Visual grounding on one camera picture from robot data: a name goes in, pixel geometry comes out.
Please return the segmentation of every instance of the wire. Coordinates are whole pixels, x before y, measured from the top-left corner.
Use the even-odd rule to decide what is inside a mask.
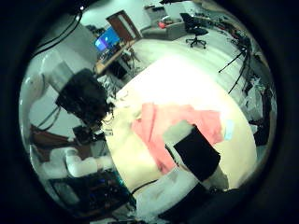
[[[55,115],[55,117],[54,117],[54,120],[53,120],[53,122],[47,127],[47,128],[45,128],[45,129],[40,129],[39,127],[41,126],[41,125],[38,125],[37,126],[37,129],[38,129],[38,131],[39,132],[46,132],[48,129],[50,129],[51,127],[53,127],[53,125],[55,124],[55,122],[56,122],[56,120],[57,120],[57,118],[59,117],[59,114],[60,114],[60,112],[61,112],[61,108],[60,107],[58,107],[59,109],[58,109],[58,111],[57,111],[57,113],[56,113],[56,115]]]
[[[41,122],[37,125],[37,128],[39,128],[39,127],[42,126],[44,123],[46,123],[47,120],[48,120],[48,119],[55,113],[55,111],[58,110],[58,109],[59,109],[59,106],[56,106],[56,107],[52,110],[52,112],[50,112],[50,113],[46,116],[46,118],[43,119],[43,121],[41,121]]]
[[[75,15],[74,19],[71,21],[71,23],[69,23],[69,25],[59,34],[57,35],[56,37],[54,37],[53,39],[41,44],[41,45],[38,45],[37,47],[38,48],[41,48],[41,47],[44,47],[46,45],[48,45],[49,43],[53,42],[54,40],[60,38],[62,35],[64,35],[64,33],[74,24],[74,22],[76,21],[76,17],[77,17],[78,14]]]
[[[65,35],[63,38],[61,38],[61,39],[60,39],[59,41],[57,41],[56,43],[54,43],[54,44],[52,44],[52,45],[46,47],[45,49],[42,49],[42,50],[39,50],[38,52],[36,52],[36,53],[32,56],[32,59],[33,59],[36,55],[38,55],[38,54],[40,54],[40,53],[42,53],[42,52],[45,52],[46,50],[51,49],[51,48],[55,47],[56,45],[60,44],[62,41],[64,41],[68,36],[70,36],[70,35],[76,30],[76,28],[77,28],[78,25],[80,24],[81,19],[82,19],[82,12],[80,11],[80,12],[79,12],[79,18],[78,18],[78,21],[77,21],[75,27],[74,27],[74,28],[73,28],[67,35]]]
[[[135,188],[135,189],[132,191],[131,194],[132,194],[132,195],[135,194],[139,189],[142,189],[143,187],[146,187],[147,185],[152,184],[152,183],[156,182],[157,180],[158,180],[158,179],[151,180],[150,182],[145,183],[145,184],[143,184],[143,185],[141,185],[141,186]]]

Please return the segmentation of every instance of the desk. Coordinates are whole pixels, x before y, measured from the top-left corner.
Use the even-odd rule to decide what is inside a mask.
[[[121,56],[122,53],[126,50],[129,49],[133,44],[135,43],[134,40],[130,41],[129,43],[126,43],[121,49],[119,49],[108,61],[105,63],[102,63],[101,61],[98,61],[95,64],[95,72],[96,74],[101,74],[105,69],[107,69],[115,60],[118,60]],[[124,62],[120,62],[121,66],[127,66],[124,64]]]
[[[107,136],[107,144],[130,191],[162,175],[145,144],[131,130],[131,123],[140,116],[145,102],[220,111],[222,134],[228,119],[235,126],[230,140],[214,146],[221,154],[220,167],[228,176],[229,188],[237,188],[254,170],[256,146],[245,116],[223,88],[189,61],[172,56],[151,64],[117,93],[119,97],[125,94],[120,107],[114,110],[114,120],[104,128],[113,130],[113,136]]]

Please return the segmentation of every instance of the black chair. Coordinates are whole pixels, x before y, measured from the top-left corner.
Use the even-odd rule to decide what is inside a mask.
[[[194,39],[186,39],[186,43],[189,41],[192,41],[190,44],[190,47],[192,48],[193,45],[196,44],[201,44],[204,46],[204,49],[206,48],[206,41],[205,40],[200,40],[197,39],[197,36],[199,35],[206,35],[208,33],[208,30],[202,29],[199,26],[201,25],[199,21],[197,21],[195,18],[193,18],[191,15],[188,13],[179,13],[181,18],[185,22],[185,30],[187,33],[194,34],[195,38]]]

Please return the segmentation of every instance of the computer monitor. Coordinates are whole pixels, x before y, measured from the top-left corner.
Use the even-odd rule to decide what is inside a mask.
[[[107,48],[106,42],[104,42],[101,37],[97,38],[94,45],[98,48],[100,52],[104,51]]]
[[[107,48],[111,48],[120,42],[120,37],[113,30],[112,26],[105,30],[105,32],[100,36],[100,39],[107,46]]]

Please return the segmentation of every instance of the pink towel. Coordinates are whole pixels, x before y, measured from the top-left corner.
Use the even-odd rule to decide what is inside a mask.
[[[186,119],[195,124],[209,144],[222,141],[220,112],[194,110],[190,105],[142,105],[141,119],[132,123],[132,129],[147,145],[151,156],[163,174],[176,164],[164,147],[163,133],[177,122]]]

